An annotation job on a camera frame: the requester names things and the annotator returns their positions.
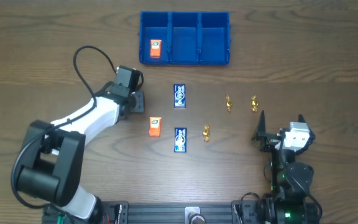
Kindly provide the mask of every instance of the orange tic tac box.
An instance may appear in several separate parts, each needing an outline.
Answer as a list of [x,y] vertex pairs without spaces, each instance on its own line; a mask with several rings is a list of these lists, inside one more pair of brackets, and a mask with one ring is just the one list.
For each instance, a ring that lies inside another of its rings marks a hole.
[[150,118],[150,128],[149,136],[150,137],[160,137],[161,135],[161,118]]
[[150,57],[160,58],[161,57],[161,40],[150,41]]

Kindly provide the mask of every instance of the tic tac label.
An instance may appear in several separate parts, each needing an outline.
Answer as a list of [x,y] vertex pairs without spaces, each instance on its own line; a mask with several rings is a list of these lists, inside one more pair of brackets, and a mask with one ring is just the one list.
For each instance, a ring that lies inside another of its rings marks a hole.
[[175,128],[174,152],[186,152],[187,128]]
[[174,108],[186,108],[186,86],[185,84],[173,85]]

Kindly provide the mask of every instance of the blue bin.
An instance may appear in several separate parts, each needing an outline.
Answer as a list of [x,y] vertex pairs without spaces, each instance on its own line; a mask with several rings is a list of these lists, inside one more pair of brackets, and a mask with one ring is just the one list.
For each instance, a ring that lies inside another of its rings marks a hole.
[[[144,64],[227,65],[228,12],[140,13],[139,60]],[[150,57],[150,40],[162,41],[161,57]]]

